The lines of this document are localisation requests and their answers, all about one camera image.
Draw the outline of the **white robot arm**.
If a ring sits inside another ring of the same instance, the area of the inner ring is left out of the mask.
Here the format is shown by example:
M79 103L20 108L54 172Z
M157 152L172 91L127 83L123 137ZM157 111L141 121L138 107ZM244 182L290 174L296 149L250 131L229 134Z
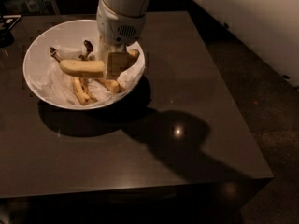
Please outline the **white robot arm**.
M98 0L99 58L105 79L117 79L126 70L126 47L141 36L150 0Z

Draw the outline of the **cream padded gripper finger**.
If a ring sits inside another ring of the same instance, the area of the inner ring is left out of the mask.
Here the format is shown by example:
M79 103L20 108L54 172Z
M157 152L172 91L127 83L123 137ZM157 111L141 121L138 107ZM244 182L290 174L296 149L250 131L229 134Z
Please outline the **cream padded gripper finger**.
M128 52L108 52L105 63L105 79L117 79L135 63L135 57Z

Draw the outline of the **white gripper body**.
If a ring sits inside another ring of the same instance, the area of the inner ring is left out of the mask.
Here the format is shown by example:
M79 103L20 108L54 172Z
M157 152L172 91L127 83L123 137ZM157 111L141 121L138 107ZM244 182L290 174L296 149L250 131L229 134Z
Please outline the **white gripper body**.
M135 43L141 36L146 17L128 17L109 8L104 0L99 0L97 25L100 35L109 45Z

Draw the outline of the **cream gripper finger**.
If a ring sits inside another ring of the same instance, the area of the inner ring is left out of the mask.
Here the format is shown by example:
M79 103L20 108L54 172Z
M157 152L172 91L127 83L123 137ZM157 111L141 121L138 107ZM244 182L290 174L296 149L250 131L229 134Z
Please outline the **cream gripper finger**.
M108 44L103 35L99 34L99 59L105 62L107 60L107 54L109 52L125 52L126 51L126 46L124 44L120 45L111 45Z

